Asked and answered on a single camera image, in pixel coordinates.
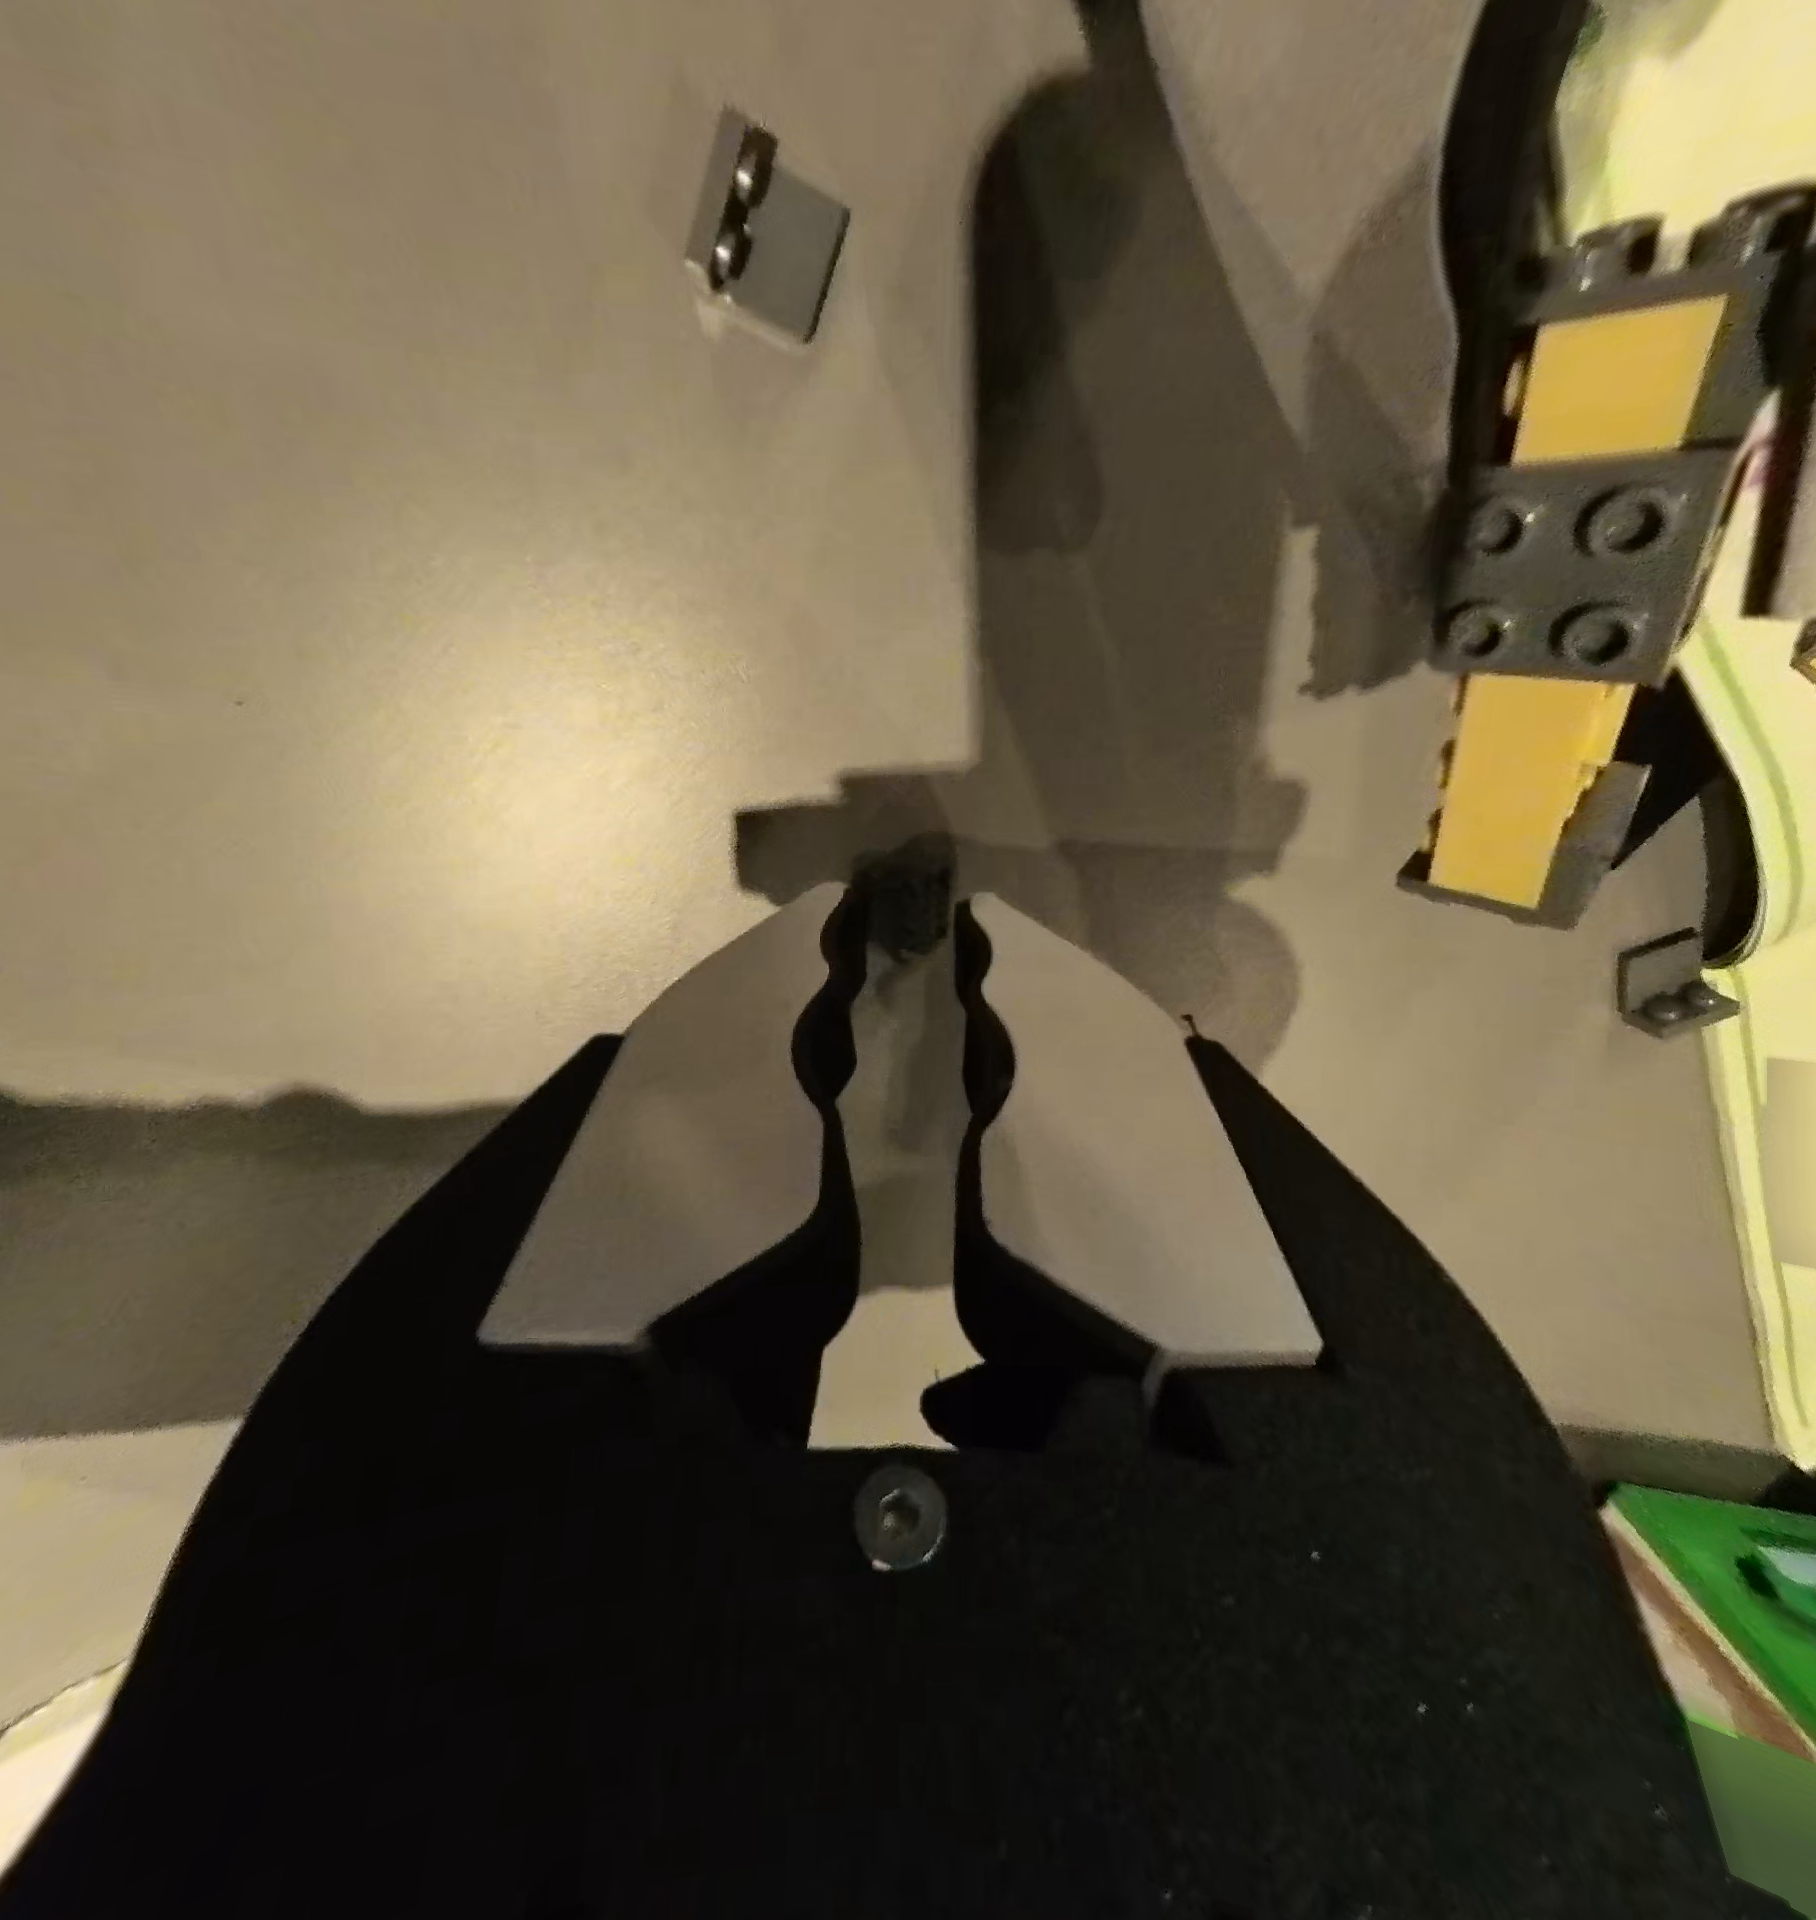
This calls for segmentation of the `flat grey brick plate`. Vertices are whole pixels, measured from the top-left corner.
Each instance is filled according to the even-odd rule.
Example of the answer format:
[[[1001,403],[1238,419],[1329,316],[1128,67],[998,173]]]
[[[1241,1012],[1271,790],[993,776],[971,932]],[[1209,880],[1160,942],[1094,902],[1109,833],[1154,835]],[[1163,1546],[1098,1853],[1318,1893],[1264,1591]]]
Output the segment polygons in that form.
[[[739,109],[720,111],[682,248],[705,296],[807,348],[819,334],[847,226],[847,205],[785,167],[774,132]]]

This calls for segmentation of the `grey and yellow brick assembly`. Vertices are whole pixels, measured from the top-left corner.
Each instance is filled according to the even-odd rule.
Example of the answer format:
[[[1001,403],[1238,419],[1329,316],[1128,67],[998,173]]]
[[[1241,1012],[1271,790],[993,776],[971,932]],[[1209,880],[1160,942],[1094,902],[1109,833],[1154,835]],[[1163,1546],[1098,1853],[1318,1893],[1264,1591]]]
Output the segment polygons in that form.
[[[1418,895],[1574,927],[1651,767],[1621,750],[1677,672],[1786,385],[1816,179],[1514,252],[1470,359],[1433,538],[1431,662],[1454,684]]]

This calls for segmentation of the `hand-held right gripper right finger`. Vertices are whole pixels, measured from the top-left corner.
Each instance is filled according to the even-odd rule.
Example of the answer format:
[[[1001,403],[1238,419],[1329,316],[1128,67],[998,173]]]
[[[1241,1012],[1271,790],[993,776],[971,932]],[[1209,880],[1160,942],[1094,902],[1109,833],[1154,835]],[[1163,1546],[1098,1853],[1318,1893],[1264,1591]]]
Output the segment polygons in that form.
[[[1325,1338],[1190,1033],[1016,904],[955,907],[952,1302],[971,1368],[922,1398],[967,1452],[1233,1460],[1213,1403]]]

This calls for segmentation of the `white desk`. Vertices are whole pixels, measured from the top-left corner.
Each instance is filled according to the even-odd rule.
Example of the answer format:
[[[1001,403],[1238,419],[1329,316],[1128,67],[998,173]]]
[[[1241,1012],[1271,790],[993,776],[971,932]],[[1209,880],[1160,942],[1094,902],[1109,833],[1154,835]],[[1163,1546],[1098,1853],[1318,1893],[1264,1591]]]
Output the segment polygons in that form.
[[[1397,887],[1479,4],[0,4],[0,1728],[369,1242],[946,828],[1257,1069],[1592,1472],[1780,1465],[1700,1044]],[[817,339],[682,261],[722,109]]]

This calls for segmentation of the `green box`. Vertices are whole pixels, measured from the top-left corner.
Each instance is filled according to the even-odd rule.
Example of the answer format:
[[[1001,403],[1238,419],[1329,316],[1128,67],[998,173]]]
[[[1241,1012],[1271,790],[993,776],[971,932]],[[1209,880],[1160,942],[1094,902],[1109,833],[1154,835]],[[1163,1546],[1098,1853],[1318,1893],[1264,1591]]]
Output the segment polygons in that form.
[[[1617,1484],[1600,1521],[1731,1870],[1816,1917],[1816,1483],[1790,1506]]]

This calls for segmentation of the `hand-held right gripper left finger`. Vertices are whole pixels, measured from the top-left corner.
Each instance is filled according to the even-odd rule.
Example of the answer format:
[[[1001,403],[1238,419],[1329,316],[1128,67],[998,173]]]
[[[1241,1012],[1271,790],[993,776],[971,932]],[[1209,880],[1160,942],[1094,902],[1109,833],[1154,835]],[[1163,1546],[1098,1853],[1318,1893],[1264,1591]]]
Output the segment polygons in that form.
[[[824,882],[675,980],[627,1032],[480,1338],[712,1383],[804,1445],[862,1272],[839,1103],[864,898]]]

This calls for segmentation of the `small black brick piece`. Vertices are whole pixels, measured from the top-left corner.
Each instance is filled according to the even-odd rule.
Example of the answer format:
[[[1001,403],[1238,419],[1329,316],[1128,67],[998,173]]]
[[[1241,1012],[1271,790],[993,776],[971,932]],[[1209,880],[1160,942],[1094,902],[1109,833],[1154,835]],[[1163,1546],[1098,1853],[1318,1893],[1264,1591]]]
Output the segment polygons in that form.
[[[858,859],[850,887],[862,902],[871,948],[893,964],[934,956],[948,936],[955,877],[956,854],[940,835]]]

